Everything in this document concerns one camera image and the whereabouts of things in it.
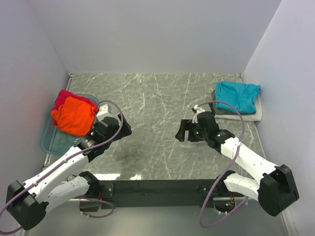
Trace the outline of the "teal t-shirt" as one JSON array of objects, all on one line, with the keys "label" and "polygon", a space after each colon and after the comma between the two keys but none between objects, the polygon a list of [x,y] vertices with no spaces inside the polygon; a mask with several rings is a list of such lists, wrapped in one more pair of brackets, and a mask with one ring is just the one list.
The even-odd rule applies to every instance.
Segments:
[{"label": "teal t-shirt", "polygon": [[230,106],[233,106],[240,114],[256,113],[255,100],[261,90],[260,85],[243,84],[236,82],[221,81],[216,83],[215,96],[218,109],[236,113]]}]

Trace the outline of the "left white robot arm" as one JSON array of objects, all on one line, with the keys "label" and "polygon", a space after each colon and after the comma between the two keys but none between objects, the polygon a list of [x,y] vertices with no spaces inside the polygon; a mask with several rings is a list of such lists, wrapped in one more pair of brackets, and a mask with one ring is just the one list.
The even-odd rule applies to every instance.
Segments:
[{"label": "left white robot arm", "polygon": [[53,165],[24,183],[12,182],[7,189],[6,210],[27,231],[38,225],[49,211],[69,199],[94,197],[101,187],[90,172],[82,172],[67,183],[62,181],[102,155],[112,142],[131,134],[131,126],[123,115],[104,117],[85,136],[76,139]]}]

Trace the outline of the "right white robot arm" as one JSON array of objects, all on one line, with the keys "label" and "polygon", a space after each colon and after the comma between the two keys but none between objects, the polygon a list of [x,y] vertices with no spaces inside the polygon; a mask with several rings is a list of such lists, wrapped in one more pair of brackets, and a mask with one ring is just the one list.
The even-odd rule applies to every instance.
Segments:
[{"label": "right white robot arm", "polygon": [[271,216],[277,216],[299,200],[293,173],[287,165],[279,166],[264,159],[244,145],[239,137],[220,129],[209,111],[199,110],[193,119],[181,120],[175,138],[180,142],[205,141],[251,175],[247,178],[227,170],[217,177],[210,193],[217,192],[221,196],[238,193],[252,198]]}]

